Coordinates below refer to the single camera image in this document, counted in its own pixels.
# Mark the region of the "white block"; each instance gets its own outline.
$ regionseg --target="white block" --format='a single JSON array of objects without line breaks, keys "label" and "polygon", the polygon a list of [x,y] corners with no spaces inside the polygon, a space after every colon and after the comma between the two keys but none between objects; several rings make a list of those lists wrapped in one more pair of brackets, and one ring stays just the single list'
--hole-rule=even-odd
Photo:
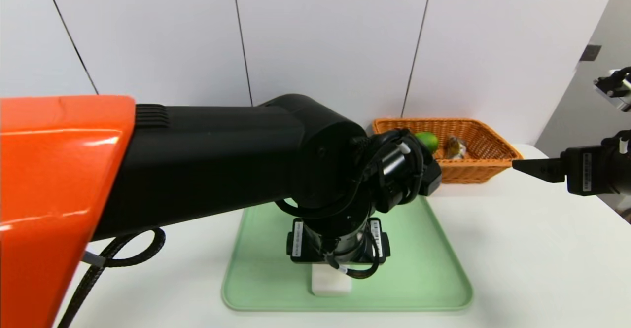
[{"label": "white block", "polygon": [[327,264],[311,265],[311,292],[316,296],[347,296],[352,278]]}]

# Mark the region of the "black cable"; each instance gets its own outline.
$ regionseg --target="black cable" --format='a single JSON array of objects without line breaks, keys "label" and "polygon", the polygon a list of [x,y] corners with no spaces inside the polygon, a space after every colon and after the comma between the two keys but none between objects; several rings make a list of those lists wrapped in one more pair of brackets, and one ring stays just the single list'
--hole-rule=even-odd
[{"label": "black cable", "polygon": [[631,139],[631,130],[627,130],[620,136],[621,141],[628,142],[629,139]]},{"label": "black cable", "polygon": [[613,72],[611,74],[611,78],[614,78],[616,80],[622,81],[624,80],[625,76],[627,76],[627,74],[631,73],[631,67],[624,67],[622,69],[619,69],[615,72]]},{"label": "black cable", "polygon": [[70,326],[70,323],[72,323],[72,320],[77,315],[77,312],[79,312],[79,308],[83,304],[83,301],[85,301],[85,298],[90,293],[90,290],[92,290],[92,287],[94,287],[94,284],[97,283],[97,280],[106,267],[132,266],[143,263],[158,254],[160,249],[162,249],[162,246],[164,246],[167,236],[160,228],[154,228],[151,229],[151,231],[153,231],[153,241],[151,241],[149,247],[143,250],[142,253],[131,258],[114,259],[114,256],[122,249],[122,247],[129,243],[129,241],[136,238],[138,234],[142,234],[146,231],[114,238],[107,247],[103,249],[103,252],[101,252],[101,256],[105,258],[103,267],[91,266],[85,275],[83,275],[83,279],[81,279],[81,283],[79,283],[79,286],[77,286],[76,290],[74,290],[70,303],[68,304],[61,321],[59,321],[57,328],[68,328]]},{"label": "black cable", "polygon": [[334,204],[332,205],[322,207],[321,209],[317,209],[315,211],[313,209],[307,209],[301,206],[293,207],[292,205],[286,203],[284,200],[275,201],[275,204],[282,211],[294,217],[319,219],[334,216],[344,211],[344,209],[346,209],[353,202],[354,196],[357,194],[357,189],[359,189],[360,182],[355,179],[351,179],[350,182],[351,188],[345,193],[344,197],[341,198],[341,200],[334,202]]},{"label": "black cable", "polygon": [[[368,230],[367,232],[368,232],[368,238],[370,239],[370,242],[372,244],[372,248],[375,250],[375,255],[372,261],[372,265],[368,269],[366,270],[347,269],[346,271],[347,276],[350,276],[351,278],[354,278],[354,279],[368,279],[375,272],[377,272],[377,269],[379,268],[379,258],[381,256],[381,252],[379,251],[379,246],[377,246],[377,240],[375,239],[375,236],[372,235],[371,231]],[[329,263],[329,265],[333,267],[333,269],[336,269],[336,270],[340,269],[340,263],[338,263],[338,261],[335,260],[335,256],[332,253],[329,255],[325,255],[324,258],[327,261],[327,263]]]}]

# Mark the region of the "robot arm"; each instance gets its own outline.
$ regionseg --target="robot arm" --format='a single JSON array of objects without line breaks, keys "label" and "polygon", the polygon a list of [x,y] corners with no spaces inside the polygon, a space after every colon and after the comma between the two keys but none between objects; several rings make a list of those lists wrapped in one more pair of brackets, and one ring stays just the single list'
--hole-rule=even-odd
[{"label": "robot arm", "polygon": [[372,213],[429,195],[441,178],[409,130],[368,137],[300,95],[255,108],[109,96],[0,106],[2,326],[50,326],[89,240],[266,202],[302,223],[305,254],[297,260],[288,251],[291,260],[372,263],[347,271],[367,278],[389,255],[385,233],[383,253],[372,251]]},{"label": "robot arm", "polygon": [[[631,67],[611,70],[594,80],[595,91],[622,112],[631,110]],[[547,182],[564,182],[567,191],[590,196],[631,194],[631,130],[603,139],[599,146],[577,146],[555,159],[513,161],[513,168]]]}]

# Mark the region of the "orange robot arm cover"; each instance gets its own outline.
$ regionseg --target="orange robot arm cover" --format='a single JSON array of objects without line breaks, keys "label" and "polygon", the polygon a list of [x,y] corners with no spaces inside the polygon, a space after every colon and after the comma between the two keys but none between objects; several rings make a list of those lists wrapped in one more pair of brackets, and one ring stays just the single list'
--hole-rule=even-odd
[{"label": "orange robot arm cover", "polygon": [[0,99],[0,326],[52,326],[135,122],[124,96]]}]

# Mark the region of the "white wall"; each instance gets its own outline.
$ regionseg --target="white wall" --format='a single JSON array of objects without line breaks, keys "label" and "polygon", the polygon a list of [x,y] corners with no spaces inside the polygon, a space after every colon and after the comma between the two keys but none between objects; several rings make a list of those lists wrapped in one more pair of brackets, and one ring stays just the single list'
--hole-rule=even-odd
[{"label": "white wall", "polygon": [[0,97],[94,94],[52,0],[0,0]]},{"label": "white wall", "polygon": [[250,106],[235,0],[56,0],[101,94]]},{"label": "white wall", "polygon": [[254,104],[311,96],[368,126],[400,116],[426,0],[238,0]]},{"label": "white wall", "polygon": [[404,116],[480,119],[534,144],[608,0],[429,0]]},{"label": "white wall", "polygon": [[[51,0],[2,2],[3,96],[93,91]],[[57,2],[100,92],[250,104],[235,0]],[[404,116],[533,143],[607,0],[429,0],[423,21],[425,2],[238,0],[254,103],[299,92],[362,126],[399,116],[423,23]]]}]

